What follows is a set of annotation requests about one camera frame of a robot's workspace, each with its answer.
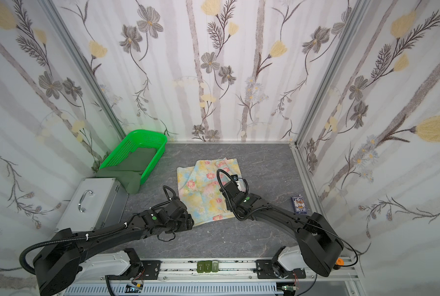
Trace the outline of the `floral pastel skirt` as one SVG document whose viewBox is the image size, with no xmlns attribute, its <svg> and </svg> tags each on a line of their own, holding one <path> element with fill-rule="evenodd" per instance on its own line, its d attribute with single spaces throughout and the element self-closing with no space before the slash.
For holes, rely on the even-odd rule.
<svg viewBox="0 0 440 296">
<path fill-rule="evenodd" d="M 237 159 L 199 160 L 195 166 L 177 168 L 179 197 L 187 206 L 194 226 L 234 217 L 220 192 L 220 185 L 225 185 L 229 179 L 222 176 L 218 180 L 216 172 L 219 169 L 230 175 L 241 175 Z"/>
</svg>

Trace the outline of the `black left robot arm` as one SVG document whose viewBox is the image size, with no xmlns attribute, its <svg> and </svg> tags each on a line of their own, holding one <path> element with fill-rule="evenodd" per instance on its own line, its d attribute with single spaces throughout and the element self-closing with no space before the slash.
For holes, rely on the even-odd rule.
<svg viewBox="0 0 440 296">
<path fill-rule="evenodd" d="M 194 219 L 185 204 L 174 199 L 104 229 L 78 233 L 69 228 L 61 230 L 51 240 L 26 248 L 20 264 L 36 276 L 39 294 L 52 296 L 75 281 L 80 264 L 108 249 L 163 233 L 190 231 L 193 226 Z"/>
</svg>

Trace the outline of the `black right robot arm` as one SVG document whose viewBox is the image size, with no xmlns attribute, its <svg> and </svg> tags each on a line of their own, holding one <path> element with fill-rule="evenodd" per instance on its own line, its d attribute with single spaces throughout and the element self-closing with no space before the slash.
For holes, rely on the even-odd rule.
<svg viewBox="0 0 440 296">
<path fill-rule="evenodd" d="M 288 212 L 259 195 L 240 191 L 235 181 L 222 185 L 220 192 L 226 200 L 227 209 L 238 220 L 270 224 L 296 240 L 296 246 L 280 248 L 274 255 L 273 270 L 280 277 L 287 271 L 303 268 L 309 268 L 322 277 L 331 274 L 344 245 L 321 214 Z"/>
</svg>

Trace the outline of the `green terminal block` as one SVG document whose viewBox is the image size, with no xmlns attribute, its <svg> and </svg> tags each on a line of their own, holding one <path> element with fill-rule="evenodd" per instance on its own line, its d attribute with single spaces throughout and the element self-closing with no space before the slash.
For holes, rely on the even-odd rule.
<svg viewBox="0 0 440 296">
<path fill-rule="evenodd" d="M 197 262 L 197 273 L 217 273 L 220 262 L 217 260 L 202 260 Z"/>
</svg>

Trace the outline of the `dark green skirt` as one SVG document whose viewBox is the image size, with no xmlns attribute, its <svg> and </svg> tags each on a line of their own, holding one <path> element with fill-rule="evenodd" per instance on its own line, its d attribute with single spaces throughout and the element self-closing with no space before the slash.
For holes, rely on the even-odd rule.
<svg viewBox="0 0 440 296">
<path fill-rule="evenodd" d="M 137 194 L 140 189 L 141 177 L 153 160 L 157 150 L 154 148 L 138 148 L 130 152 L 121 163 L 100 168 L 96 178 L 116 178 L 128 194 Z"/>
</svg>

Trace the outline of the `silver metal case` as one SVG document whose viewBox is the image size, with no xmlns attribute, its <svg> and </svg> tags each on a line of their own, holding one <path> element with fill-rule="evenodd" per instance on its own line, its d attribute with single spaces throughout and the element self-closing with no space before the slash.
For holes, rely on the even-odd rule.
<svg viewBox="0 0 440 296">
<path fill-rule="evenodd" d="M 55 232 L 99 230 L 121 221 L 129 194 L 116 178 L 81 181 L 56 225 Z"/>
</svg>

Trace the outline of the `green plastic basket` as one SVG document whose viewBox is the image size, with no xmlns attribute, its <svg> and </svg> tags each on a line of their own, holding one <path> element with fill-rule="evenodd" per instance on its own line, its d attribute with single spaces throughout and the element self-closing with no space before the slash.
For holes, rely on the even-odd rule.
<svg viewBox="0 0 440 296">
<path fill-rule="evenodd" d="M 162 133 L 144 129 L 132 131 L 107 156 L 100 165 L 99 170 L 116 167 L 122 163 L 130 163 L 131 166 L 135 165 L 137 167 L 141 166 L 140 185 L 143 185 L 163 156 L 167 142 L 167 136 Z M 126 161 L 132 155 L 139 154 L 139 152 L 142 155 L 141 161 Z"/>
</svg>

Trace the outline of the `orange capped bottle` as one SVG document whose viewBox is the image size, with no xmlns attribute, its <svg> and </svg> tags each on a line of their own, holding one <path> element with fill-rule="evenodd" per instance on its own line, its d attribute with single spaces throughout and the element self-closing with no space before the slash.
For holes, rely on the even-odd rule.
<svg viewBox="0 0 440 296">
<path fill-rule="evenodd" d="M 337 261 L 336 261 L 336 265 L 337 265 L 337 266 L 344 266 L 345 263 L 344 263 L 343 259 L 338 258 Z"/>
</svg>

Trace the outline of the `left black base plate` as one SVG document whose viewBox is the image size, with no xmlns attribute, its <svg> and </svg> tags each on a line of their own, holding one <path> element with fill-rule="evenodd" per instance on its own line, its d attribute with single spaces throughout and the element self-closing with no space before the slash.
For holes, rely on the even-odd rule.
<svg viewBox="0 0 440 296">
<path fill-rule="evenodd" d="M 109 280 L 144 281 L 157 280 L 160 272 L 161 260 L 142 260 L 131 264 L 120 275 L 109 275 Z"/>
</svg>

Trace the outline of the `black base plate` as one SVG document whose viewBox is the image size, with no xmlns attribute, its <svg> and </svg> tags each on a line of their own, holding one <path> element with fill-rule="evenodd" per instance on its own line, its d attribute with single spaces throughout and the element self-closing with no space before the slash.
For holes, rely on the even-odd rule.
<svg viewBox="0 0 440 296">
<path fill-rule="evenodd" d="M 272 259 L 258 259 L 255 261 L 254 271 L 258 279 L 305 279 L 306 273 L 303 269 L 294 271 L 286 270 L 277 261 Z"/>
<path fill-rule="evenodd" d="M 160 272 L 161 260 L 142 260 L 131 264 L 120 275 L 109 275 L 109 280 L 144 281 L 157 280 Z"/>
</svg>

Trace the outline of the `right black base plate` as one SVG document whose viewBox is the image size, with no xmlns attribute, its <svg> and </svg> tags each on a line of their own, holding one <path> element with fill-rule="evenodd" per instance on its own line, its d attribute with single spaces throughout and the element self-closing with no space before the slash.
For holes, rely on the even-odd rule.
<svg viewBox="0 0 440 296">
<path fill-rule="evenodd" d="M 254 271 L 258 279 L 305 279 L 306 273 L 303 269 L 294 271 L 286 270 L 277 261 L 272 259 L 258 259 L 255 261 Z"/>
</svg>

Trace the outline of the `aluminium mounting rail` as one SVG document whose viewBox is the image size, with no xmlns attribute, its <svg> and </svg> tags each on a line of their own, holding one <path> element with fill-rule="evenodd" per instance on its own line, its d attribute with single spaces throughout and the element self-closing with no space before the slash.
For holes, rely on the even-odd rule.
<svg viewBox="0 0 440 296">
<path fill-rule="evenodd" d="M 197 273 L 197 262 L 208 259 L 164 259 L 161 260 L 160 272 L 157 280 L 129 281 L 129 280 L 110 280 L 118 282 L 127 282 L 129 284 L 147 284 L 147 283 L 171 283 L 171 282 L 252 282 L 252 281 L 271 281 L 286 282 L 296 281 L 296 279 L 258 279 L 254 269 L 256 268 L 256 258 L 251 259 L 217 259 L 220 262 L 220 268 L 217 273 Z M 105 282 L 105 276 L 115 275 L 108 271 L 109 263 L 121 263 L 120 260 L 105 260 L 97 263 L 94 260 L 82 265 L 83 271 L 78 274 L 74 280 L 79 282 Z M 328 277 L 322 277 L 311 271 L 309 268 L 303 268 L 306 273 L 306 281 L 317 279 L 318 281 L 358 281 L 358 272 L 354 267 L 341 267 L 338 270 L 332 270 Z"/>
</svg>

